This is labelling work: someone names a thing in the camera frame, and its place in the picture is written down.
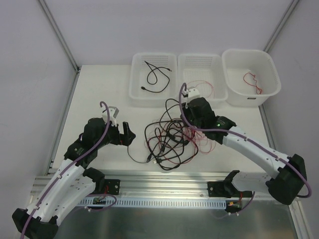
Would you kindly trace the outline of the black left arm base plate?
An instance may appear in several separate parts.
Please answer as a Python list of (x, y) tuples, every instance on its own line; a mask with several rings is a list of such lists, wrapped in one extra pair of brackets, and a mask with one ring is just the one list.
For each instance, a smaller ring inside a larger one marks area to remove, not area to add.
[(96, 183), (93, 194), (119, 195), (120, 183), (119, 179), (101, 179)]

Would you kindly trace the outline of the white perforated middle basket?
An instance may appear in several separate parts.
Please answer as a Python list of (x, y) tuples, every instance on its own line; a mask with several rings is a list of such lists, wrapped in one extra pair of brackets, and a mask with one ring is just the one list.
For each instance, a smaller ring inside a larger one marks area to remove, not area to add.
[(228, 98), (222, 58), (216, 54), (180, 54), (177, 58), (178, 84), (195, 87), (212, 105)]

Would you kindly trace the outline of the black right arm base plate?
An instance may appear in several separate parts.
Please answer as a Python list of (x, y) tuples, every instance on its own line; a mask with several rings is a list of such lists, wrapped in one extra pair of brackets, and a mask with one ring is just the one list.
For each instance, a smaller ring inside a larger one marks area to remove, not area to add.
[(224, 181), (207, 182), (209, 197), (240, 197), (240, 192), (231, 184)]

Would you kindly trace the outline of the aluminium corner post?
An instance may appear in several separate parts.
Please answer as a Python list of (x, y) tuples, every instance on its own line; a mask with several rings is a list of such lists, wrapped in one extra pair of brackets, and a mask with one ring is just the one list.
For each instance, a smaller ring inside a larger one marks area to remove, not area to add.
[(272, 32), (270, 38), (268, 39), (263, 51), (266, 53), (270, 53), (272, 48), (274, 47), (276, 41), (278, 40), (280, 34), (284, 30), (285, 26), (289, 22), (291, 16), (296, 11), (298, 5), (302, 2), (301, 0), (292, 0), (290, 1), (288, 7), (284, 11), (282, 17), (280, 18), (278, 24), (276, 25), (274, 31)]
[(45, 17), (47, 18), (50, 27), (52, 28), (56, 38), (59, 41), (59, 44), (61, 45), (68, 61), (70, 62), (72, 68), (74, 69), (74, 71), (76, 73), (78, 73), (80, 71), (80, 67), (78, 66), (47, 2), (45, 0), (37, 0), (37, 3), (39, 4), (39, 6), (41, 7), (42, 11), (44, 12)]

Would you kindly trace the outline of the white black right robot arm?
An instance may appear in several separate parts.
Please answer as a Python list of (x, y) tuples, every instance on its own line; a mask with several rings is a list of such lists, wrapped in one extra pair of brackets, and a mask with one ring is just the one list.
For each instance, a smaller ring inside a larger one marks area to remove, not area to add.
[(295, 198), (302, 198), (303, 187), (308, 189), (304, 197), (311, 195), (305, 161), (300, 155), (289, 156), (254, 140), (231, 119), (216, 115), (203, 97), (181, 103), (179, 107), (186, 126), (239, 152), (264, 170), (264, 174), (232, 170), (219, 187), (221, 196), (234, 197), (241, 191), (257, 191), (269, 193), (279, 203), (290, 205)]

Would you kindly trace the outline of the left aluminium corner post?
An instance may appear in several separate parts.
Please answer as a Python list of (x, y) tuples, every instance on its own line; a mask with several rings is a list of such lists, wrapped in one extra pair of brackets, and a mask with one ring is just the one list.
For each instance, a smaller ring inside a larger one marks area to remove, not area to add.
[(39, 6), (41, 7), (42, 11), (44, 12), (45, 17), (47, 18), (50, 27), (52, 28), (56, 38), (59, 41), (59, 44), (61, 45), (68, 61), (70, 62), (72, 68), (74, 69), (74, 71), (76, 73), (78, 73), (80, 71), (80, 67), (78, 66), (47, 2), (45, 0), (37, 0), (37, 3), (39, 4)]

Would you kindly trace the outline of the aluminium rail frame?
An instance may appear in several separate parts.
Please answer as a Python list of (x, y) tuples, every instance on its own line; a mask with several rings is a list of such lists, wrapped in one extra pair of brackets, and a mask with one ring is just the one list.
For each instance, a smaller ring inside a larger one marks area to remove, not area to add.
[[(136, 157), (145, 158), (146, 143), (143, 129), (148, 122), (159, 117), (162, 107), (135, 107), (129, 99), (128, 65), (84, 65), (78, 75), (74, 93), (65, 114), (64, 128), (56, 141), (48, 176), (53, 177), (61, 165), (67, 147), (74, 141), (89, 118), (101, 115), (98, 102), (105, 100), (120, 108), (118, 120), (128, 121), (137, 138), (133, 142)], [(224, 105), (220, 112), (242, 123), (245, 132), (263, 144), (268, 136), (262, 125), (258, 108), (235, 108)], [(201, 156), (185, 168), (164, 172), (153, 164), (134, 163), (123, 146), (105, 146), (92, 166), (103, 171), (109, 178), (119, 178), (123, 196), (173, 199), (185, 196), (188, 199), (208, 199), (208, 191), (203, 188), (207, 180), (220, 180), (232, 169), (248, 173), (264, 173), (257, 164), (233, 149), (217, 147), (208, 155)]]

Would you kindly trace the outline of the right aluminium corner post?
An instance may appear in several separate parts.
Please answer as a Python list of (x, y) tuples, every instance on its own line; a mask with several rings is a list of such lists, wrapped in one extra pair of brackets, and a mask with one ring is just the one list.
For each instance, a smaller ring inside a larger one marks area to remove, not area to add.
[(301, 0), (292, 0), (290, 1), (288, 7), (284, 11), (282, 17), (280, 18), (278, 24), (276, 25), (274, 31), (272, 32), (270, 38), (268, 39), (263, 51), (266, 53), (270, 53), (272, 48), (274, 47), (276, 41), (278, 40), (280, 34), (284, 30), (285, 26), (289, 22), (291, 16), (296, 11), (298, 5), (302, 2)]

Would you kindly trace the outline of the white perforated left basket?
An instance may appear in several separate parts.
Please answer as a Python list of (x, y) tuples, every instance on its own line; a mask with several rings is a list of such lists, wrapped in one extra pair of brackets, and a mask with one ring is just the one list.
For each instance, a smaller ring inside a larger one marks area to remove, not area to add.
[(177, 57), (171, 53), (137, 53), (132, 58), (129, 99), (135, 107), (162, 107), (177, 98)]

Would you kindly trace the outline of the white perforated basket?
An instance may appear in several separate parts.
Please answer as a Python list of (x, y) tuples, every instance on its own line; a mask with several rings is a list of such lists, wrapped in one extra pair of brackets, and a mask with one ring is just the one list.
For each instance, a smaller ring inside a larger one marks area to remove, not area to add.
[(137, 53), (132, 58), (129, 99), (135, 107), (162, 107), (177, 98), (177, 57), (171, 53)]
[(177, 58), (178, 84), (195, 87), (212, 105), (228, 98), (222, 58), (216, 54), (180, 54)]

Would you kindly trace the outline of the white deep right basket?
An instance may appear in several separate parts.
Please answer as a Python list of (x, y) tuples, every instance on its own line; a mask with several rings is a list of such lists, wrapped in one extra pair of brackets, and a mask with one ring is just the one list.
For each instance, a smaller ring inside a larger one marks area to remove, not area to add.
[(272, 57), (261, 50), (228, 49), (222, 53), (227, 103), (258, 107), (280, 92), (281, 81)]

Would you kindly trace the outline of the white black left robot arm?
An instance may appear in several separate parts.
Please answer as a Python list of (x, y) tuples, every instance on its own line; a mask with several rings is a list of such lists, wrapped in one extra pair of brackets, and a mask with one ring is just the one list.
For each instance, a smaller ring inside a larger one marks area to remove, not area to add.
[(84, 131), (68, 147), (56, 173), (26, 209), (12, 215), (20, 237), (52, 239), (68, 214), (87, 195), (105, 192), (105, 175), (90, 167), (98, 150), (108, 144), (129, 146), (136, 135), (123, 122), (123, 133), (117, 124), (103, 118), (88, 120)]

